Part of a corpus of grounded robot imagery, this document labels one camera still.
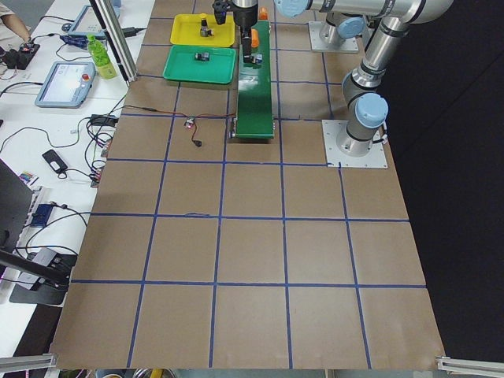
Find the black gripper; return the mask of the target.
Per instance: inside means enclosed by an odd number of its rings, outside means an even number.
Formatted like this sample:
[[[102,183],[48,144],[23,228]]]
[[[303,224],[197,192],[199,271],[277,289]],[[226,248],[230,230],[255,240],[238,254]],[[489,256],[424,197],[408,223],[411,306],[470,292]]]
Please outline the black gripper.
[[[233,13],[234,22],[240,26],[240,38],[243,51],[243,62],[251,63],[252,57],[252,1],[230,0],[214,1],[214,16],[218,24],[225,23],[228,12]]]

